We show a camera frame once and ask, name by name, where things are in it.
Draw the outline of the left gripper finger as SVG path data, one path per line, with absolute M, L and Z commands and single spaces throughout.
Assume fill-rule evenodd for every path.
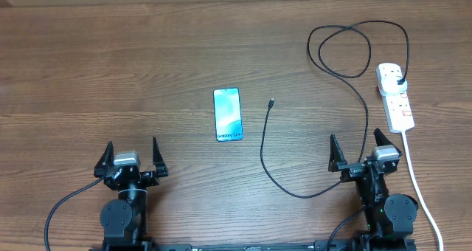
M 168 169 L 159 151 L 158 143 L 155 137 L 153 137 L 153 165 L 156 167 L 158 176 L 168 176 Z
M 103 155 L 94 167 L 94 172 L 106 172 L 108 167 L 113 165 L 114 147 L 112 141 L 109 141 Z

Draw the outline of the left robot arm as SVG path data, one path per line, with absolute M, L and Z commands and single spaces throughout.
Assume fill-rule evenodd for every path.
M 159 249 L 148 235 L 148 188 L 159 185 L 159 179 L 168 176 L 168 169 L 156 139 L 152 149 L 152 171 L 140 170 L 137 151 L 115 154 L 112 142 L 94 167 L 94 176 L 118 192 L 118 198 L 105 204 L 100 213 L 104 229 L 102 250 Z

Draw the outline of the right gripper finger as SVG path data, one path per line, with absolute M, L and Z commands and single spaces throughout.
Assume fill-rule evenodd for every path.
M 339 167 L 346 165 L 347 160 L 341 150 L 338 140 L 334 134 L 330 135 L 330 158 L 328 164 L 329 172 L 340 171 Z
M 373 131 L 373 134 L 374 134 L 375 142 L 377 146 L 393 145 L 394 148 L 399 153 L 399 155 L 400 156 L 402 155 L 401 150 L 396 145 L 394 145 L 379 128 L 376 128 Z

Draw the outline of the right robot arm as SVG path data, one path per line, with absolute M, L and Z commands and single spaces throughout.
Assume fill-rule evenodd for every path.
M 374 130 L 376 146 L 361 162 L 348 163 L 336 139 L 330 136 L 328 170 L 339 172 L 340 182 L 354 182 L 361 209 L 343 220 L 327 240 L 327 250 L 333 246 L 336 233 L 349 221 L 363 213 L 367 230 L 357 231 L 352 238 L 339 243 L 339 250 L 415 250 L 413 233 L 418 202 L 401 193 L 390 194 L 385 177 L 398 169 L 402 153 L 380 129 Z

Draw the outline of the Samsung Galaxy smartphone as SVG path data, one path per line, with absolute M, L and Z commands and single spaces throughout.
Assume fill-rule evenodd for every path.
M 239 88 L 213 91 L 215 133 L 218 142 L 243 139 L 243 122 Z

